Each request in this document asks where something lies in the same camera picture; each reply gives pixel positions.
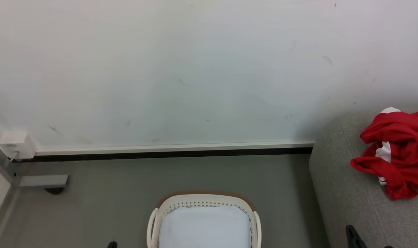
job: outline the cable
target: cable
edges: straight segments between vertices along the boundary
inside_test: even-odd
[[[13,156],[11,157],[10,162],[13,162],[13,160],[17,158],[18,156],[19,156],[19,151],[13,151]]]

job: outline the black baseboard strip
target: black baseboard strip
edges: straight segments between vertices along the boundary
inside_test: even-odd
[[[160,157],[212,157],[212,156],[243,156],[243,155],[275,155],[275,154],[311,154],[312,147],[270,148],[270,149],[233,149],[219,151],[168,151],[117,154],[85,154],[85,155],[53,155],[35,156],[15,162],[62,162],[82,160],[135,159]]]

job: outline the red clothing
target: red clothing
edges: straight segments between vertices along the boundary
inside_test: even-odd
[[[360,137],[373,144],[362,157],[352,159],[351,166],[386,178],[386,192],[393,200],[417,196],[418,112],[380,113]]]

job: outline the white cloth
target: white cloth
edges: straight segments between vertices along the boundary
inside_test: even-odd
[[[235,206],[180,207],[163,218],[159,248],[250,248],[248,215]]]
[[[393,113],[393,112],[401,112],[397,108],[386,108],[382,110],[380,113]],[[381,159],[391,163],[391,146],[389,141],[382,141],[382,147],[376,149],[376,157],[380,157]],[[385,177],[379,177],[380,185],[387,185],[387,179]]]

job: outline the black object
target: black object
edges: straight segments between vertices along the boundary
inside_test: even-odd
[[[60,195],[64,189],[65,189],[64,187],[46,187],[45,188],[45,190],[52,195]]]
[[[117,248],[117,242],[113,241],[109,243],[108,248]]]
[[[345,231],[347,233],[348,248],[368,248],[359,237],[359,234],[357,234],[354,226],[347,225]]]

